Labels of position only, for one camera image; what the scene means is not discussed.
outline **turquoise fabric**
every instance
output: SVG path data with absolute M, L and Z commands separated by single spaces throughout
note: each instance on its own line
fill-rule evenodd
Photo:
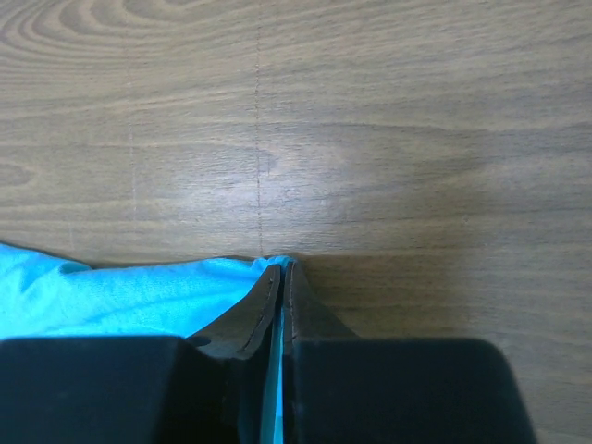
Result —
M 0 243 L 0 339 L 174 335 L 186 338 L 244 298 L 277 256 L 93 270 Z M 281 316 L 277 316 L 262 436 L 281 442 Z

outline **blue cloth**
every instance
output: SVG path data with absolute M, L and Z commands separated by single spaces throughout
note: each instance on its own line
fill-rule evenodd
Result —
M 277 256 L 207 259 L 92 270 L 78 262 L 0 243 L 0 339 L 41 336 L 174 335 L 207 326 L 244 298 Z M 281 315 L 265 388 L 262 437 L 282 442 Z

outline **wood grain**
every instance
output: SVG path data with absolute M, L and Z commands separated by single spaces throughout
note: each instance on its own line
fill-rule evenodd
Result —
M 592 442 L 592 3 L 4 0 L 0 240 L 299 253 L 365 336 L 510 358 Z

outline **wooden surface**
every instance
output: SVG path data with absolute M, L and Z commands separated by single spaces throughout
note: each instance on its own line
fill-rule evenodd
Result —
M 592 3 L 2 0 L 0 23 L 0 240 L 299 253 L 362 335 L 490 339 L 541 441 L 592 443 Z

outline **wooden table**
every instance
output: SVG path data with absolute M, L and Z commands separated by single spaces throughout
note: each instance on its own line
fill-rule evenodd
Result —
M 5 0 L 0 24 L 0 240 L 298 253 L 360 334 L 490 339 L 541 441 L 592 443 L 592 3 Z

